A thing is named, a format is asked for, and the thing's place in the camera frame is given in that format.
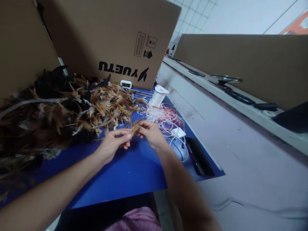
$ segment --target box logo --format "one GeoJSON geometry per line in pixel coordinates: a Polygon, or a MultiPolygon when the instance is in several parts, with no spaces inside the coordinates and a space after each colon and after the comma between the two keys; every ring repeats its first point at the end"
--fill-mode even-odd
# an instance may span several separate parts
{"type": "Polygon", "coordinates": [[[117,74],[122,74],[122,75],[127,75],[127,76],[131,76],[131,77],[136,77],[138,78],[138,82],[143,79],[143,82],[145,82],[145,79],[147,78],[147,71],[149,68],[146,68],[143,72],[140,73],[139,77],[138,77],[138,69],[135,69],[135,71],[131,74],[132,69],[130,67],[124,67],[121,65],[116,65],[115,66],[115,70],[114,70],[114,64],[110,64],[110,67],[108,68],[108,64],[106,62],[99,62],[99,67],[98,69],[100,71],[103,70],[104,67],[104,71],[107,72],[112,72],[112,73],[117,73],[117,74]]]}

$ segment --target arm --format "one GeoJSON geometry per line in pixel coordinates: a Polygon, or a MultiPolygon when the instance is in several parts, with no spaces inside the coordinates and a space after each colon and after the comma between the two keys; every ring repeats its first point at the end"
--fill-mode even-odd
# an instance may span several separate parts
{"type": "Polygon", "coordinates": [[[168,145],[157,124],[142,121],[139,136],[146,136],[161,162],[168,191],[179,209],[185,230],[221,230],[196,182],[168,145]]]}
{"type": "Polygon", "coordinates": [[[39,184],[0,210],[1,230],[45,230],[77,192],[109,163],[119,146],[127,149],[129,129],[106,134],[99,148],[87,158],[39,184]]]}

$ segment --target scissors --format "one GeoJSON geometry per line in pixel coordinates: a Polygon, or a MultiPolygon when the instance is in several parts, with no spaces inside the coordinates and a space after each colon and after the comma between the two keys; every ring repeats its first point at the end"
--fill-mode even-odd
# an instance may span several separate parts
{"type": "Polygon", "coordinates": [[[173,57],[169,57],[169,58],[175,60],[177,63],[179,63],[180,65],[182,65],[182,66],[185,67],[186,69],[188,69],[188,72],[189,72],[189,73],[194,74],[194,75],[196,75],[196,76],[205,77],[204,74],[202,74],[202,73],[200,73],[200,72],[198,72],[198,71],[195,71],[195,70],[193,70],[193,69],[191,69],[191,68],[185,66],[184,64],[180,63],[181,60],[179,60],[179,59],[177,59],[177,58],[173,58],[173,57]]]}

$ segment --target digital timer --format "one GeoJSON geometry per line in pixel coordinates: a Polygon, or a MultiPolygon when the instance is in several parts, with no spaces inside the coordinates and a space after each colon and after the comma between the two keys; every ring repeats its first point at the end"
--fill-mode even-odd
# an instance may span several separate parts
{"type": "Polygon", "coordinates": [[[121,80],[120,86],[128,88],[128,89],[131,89],[132,88],[132,83],[130,81],[121,80]]]}

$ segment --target blue table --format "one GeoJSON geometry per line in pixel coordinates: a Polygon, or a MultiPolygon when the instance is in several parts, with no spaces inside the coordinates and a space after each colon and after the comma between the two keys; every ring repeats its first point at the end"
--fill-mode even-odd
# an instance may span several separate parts
{"type": "MultiPolygon", "coordinates": [[[[167,97],[165,97],[163,102],[171,104],[167,97]]],[[[141,118],[141,115],[137,113],[133,114],[133,121],[139,118],[141,118]]],[[[196,138],[187,124],[185,124],[185,132],[186,137],[196,138]]],[[[42,167],[34,175],[35,183],[38,184],[54,176],[92,154],[99,144],[100,142],[95,142],[92,144],[70,147],[68,150],[63,151],[57,158],[44,161],[42,167]]],[[[182,143],[180,141],[174,141],[172,147],[179,157],[181,156],[179,150],[182,150],[184,154],[186,153],[185,149],[182,149],[182,143]]],[[[203,147],[202,149],[215,173],[215,177],[225,175],[224,171],[219,170],[209,157],[206,150],[203,147]]],[[[183,164],[196,181],[207,179],[206,177],[201,177],[196,174],[190,157],[183,164]]],[[[118,150],[110,164],[104,166],[102,170],[80,190],[67,206],[67,209],[79,208],[166,188],[167,185],[163,169],[156,152],[150,147],[146,138],[140,139],[138,136],[135,136],[131,142],[131,147],[128,150],[118,150]]],[[[20,195],[21,192],[10,194],[6,203],[16,198],[16,194],[20,195]]]]}

